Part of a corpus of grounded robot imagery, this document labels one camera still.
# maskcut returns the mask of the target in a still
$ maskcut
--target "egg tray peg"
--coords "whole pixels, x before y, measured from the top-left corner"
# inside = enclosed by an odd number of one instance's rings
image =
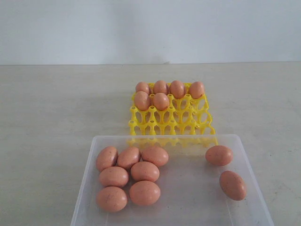
[[[153,91],[154,83],[148,83],[148,85]],[[187,93],[191,83],[184,83],[184,85]],[[146,111],[141,111],[133,103],[130,108],[132,117],[128,123],[130,135],[137,135],[135,128],[138,128],[139,135],[166,135],[166,127],[170,128],[169,135],[184,134],[187,129],[190,130],[189,134],[191,135],[204,134],[206,128],[210,129],[209,134],[215,134],[215,129],[211,126],[212,116],[208,112],[209,104],[206,94],[198,99],[193,99],[190,94],[186,94],[181,99],[176,99],[172,94],[167,96],[169,107],[163,111],[158,110],[155,106],[150,106]],[[203,106],[199,106],[201,101],[204,101]],[[168,118],[164,120],[166,113],[168,113]],[[141,121],[139,121],[136,114],[140,114]],[[201,119],[203,114],[207,116],[205,120]]]

